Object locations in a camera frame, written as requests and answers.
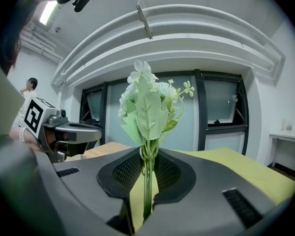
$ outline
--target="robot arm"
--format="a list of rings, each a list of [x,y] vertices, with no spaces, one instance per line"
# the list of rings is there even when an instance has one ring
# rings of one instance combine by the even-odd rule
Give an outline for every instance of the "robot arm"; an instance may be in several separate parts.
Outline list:
[[[24,123],[53,163],[63,162],[67,156],[83,154],[89,142],[98,141],[102,137],[100,128],[69,122],[65,110],[57,109],[38,97],[31,98]],[[53,145],[47,139],[51,132],[56,138]]]

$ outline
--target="floor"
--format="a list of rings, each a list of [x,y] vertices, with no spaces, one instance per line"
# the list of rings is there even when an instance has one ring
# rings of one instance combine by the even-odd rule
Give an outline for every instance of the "floor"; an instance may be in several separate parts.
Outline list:
[[[286,173],[286,172],[284,172],[284,171],[282,171],[282,170],[280,170],[280,169],[278,169],[276,167],[270,166],[269,168],[273,169],[274,171],[276,171],[276,172],[278,172],[278,173],[280,173],[280,174],[282,174],[282,175],[284,175],[286,177],[288,177],[291,180],[295,180],[294,176],[292,176],[292,175],[290,175],[290,174],[288,174],[288,173]]]

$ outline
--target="fluorescent lamp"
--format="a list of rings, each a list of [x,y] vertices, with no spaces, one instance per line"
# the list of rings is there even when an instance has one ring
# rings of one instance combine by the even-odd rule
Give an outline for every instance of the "fluorescent lamp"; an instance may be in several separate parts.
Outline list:
[[[40,19],[39,19],[39,21],[42,24],[44,24],[44,25],[47,24],[47,21],[48,21],[50,15],[51,15],[51,13],[53,12],[54,8],[56,7],[56,5],[57,5],[57,1],[48,2],[46,4],[46,7],[45,7],[43,13],[41,14]]]

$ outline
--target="black vent grille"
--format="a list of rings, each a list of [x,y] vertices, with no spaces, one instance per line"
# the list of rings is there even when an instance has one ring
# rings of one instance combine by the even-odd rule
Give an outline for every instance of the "black vent grille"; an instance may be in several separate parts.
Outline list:
[[[159,192],[175,184],[181,175],[180,168],[163,156],[156,157],[154,172]]]
[[[63,170],[63,171],[57,171],[57,175],[59,177],[64,177],[64,176],[67,176],[67,175],[70,175],[70,174],[73,174],[73,173],[77,173],[79,172],[80,170],[77,169],[77,168],[70,168],[70,169],[66,169],[66,170]]]
[[[141,158],[139,153],[135,153],[128,160],[124,161],[113,169],[114,179],[131,190],[141,174]]]
[[[262,219],[262,216],[236,188],[223,191],[222,194],[246,228],[253,226]]]

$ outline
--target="white flower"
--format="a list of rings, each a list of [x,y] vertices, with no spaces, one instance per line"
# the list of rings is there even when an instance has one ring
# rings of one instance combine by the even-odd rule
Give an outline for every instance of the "white flower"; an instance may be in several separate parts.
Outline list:
[[[118,111],[118,118],[123,122],[124,117],[127,116],[127,109],[126,109],[126,102],[128,100],[135,102],[138,99],[138,89],[135,82],[131,83],[127,88],[126,91],[121,95],[119,99],[120,102],[120,109]]]
[[[153,84],[155,83],[155,80],[158,80],[158,78],[152,74],[151,67],[146,61],[134,61],[134,69],[136,71],[131,72],[127,79],[129,84],[138,81],[140,76],[143,76],[149,84]]]
[[[176,99],[177,91],[172,85],[170,85],[166,82],[158,82],[158,83],[156,83],[156,87],[157,87],[157,91],[159,91],[159,94],[161,95],[161,97],[168,96],[173,100],[173,102],[177,101],[177,99]]]

